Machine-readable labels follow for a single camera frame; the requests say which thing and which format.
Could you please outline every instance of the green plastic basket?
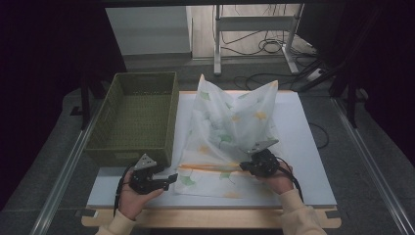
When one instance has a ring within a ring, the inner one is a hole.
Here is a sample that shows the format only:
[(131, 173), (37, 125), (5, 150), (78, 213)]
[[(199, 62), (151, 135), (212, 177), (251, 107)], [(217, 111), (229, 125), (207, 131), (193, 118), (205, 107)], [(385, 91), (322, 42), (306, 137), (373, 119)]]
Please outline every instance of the green plastic basket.
[(143, 154), (170, 166), (178, 98), (175, 72), (116, 74), (85, 152), (99, 166), (128, 166)]

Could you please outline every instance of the sleeve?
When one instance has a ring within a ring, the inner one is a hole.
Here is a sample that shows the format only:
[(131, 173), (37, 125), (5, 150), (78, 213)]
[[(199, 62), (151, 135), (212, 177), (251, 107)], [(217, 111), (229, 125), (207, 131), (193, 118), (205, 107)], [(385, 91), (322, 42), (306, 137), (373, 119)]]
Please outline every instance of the sleeve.
[(285, 235), (326, 234), (321, 228), (314, 208), (307, 207), (300, 198), (299, 190), (294, 189), (280, 195), (284, 213), (281, 217)]
[(113, 221), (101, 226), (96, 235), (128, 235), (134, 225), (135, 221), (128, 219), (119, 210), (116, 210)]

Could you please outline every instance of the white cloth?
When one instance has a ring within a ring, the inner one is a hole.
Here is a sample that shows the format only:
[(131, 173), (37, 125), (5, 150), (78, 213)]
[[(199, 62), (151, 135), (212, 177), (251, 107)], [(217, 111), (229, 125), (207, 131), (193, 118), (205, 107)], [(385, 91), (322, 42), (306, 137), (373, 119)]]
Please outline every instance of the white cloth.
[[(258, 193), (263, 190), (245, 190), (257, 187), (258, 182), (249, 174), (232, 172), (227, 167), (238, 168), (240, 162), (250, 161), (246, 152), (255, 142), (278, 139), (272, 119), (277, 91), (278, 81), (273, 81), (234, 98), (202, 75), (175, 191), (227, 198), (272, 195)], [(281, 143), (270, 150), (277, 157), (283, 155)], [(201, 170), (204, 166), (217, 167)]]

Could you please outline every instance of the human arm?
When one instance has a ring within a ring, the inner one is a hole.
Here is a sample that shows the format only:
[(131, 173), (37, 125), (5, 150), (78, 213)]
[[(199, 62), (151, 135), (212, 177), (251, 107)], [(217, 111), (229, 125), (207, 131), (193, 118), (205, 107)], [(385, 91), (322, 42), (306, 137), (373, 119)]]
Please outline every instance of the human arm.
[(135, 225), (135, 218), (144, 208), (146, 203), (158, 197), (163, 190), (158, 189), (147, 195), (139, 195), (132, 190), (128, 182), (132, 172), (125, 175), (122, 185), (122, 191), (119, 198), (118, 210), (111, 223), (103, 225), (99, 228), (96, 235), (127, 235)]
[[(291, 171), (285, 163), (280, 166)], [(260, 178), (279, 195), (283, 215), (281, 216), (282, 228), (285, 235), (320, 235), (326, 234), (321, 228), (314, 208), (306, 206), (299, 194), (299, 190), (294, 189), (293, 182), (282, 171), (278, 170), (273, 176)]]

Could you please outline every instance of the white board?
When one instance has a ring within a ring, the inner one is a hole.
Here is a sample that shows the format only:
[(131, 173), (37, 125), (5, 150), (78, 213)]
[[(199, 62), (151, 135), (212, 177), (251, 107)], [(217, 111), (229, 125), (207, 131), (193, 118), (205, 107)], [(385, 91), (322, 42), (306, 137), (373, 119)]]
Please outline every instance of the white board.
[[(173, 159), (171, 167), (158, 177), (167, 177), (175, 173), (181, 152), (185, 145), (188, 123), (195, 94), (180, 94), (174, 133)], [(280, 141), (284, 146), (285, 159), (294, 168), (294, 174), (300, 183), (304, 202), (315, 207), (336, 205), (320, 155), (314, 143), (308, 122), (296, 92), (279, 92), (276, 98), (273, 118), (277, 126)], [(107, 208), (114, 206), (115, 190), (124, 168), (102, 167), (92, 188), (87, 206)], [(280, 202), (272, 200), (229, 199), (179, 195), (172, 189), (151, 201), (148, 208), (262, 208), (278, 207)]]

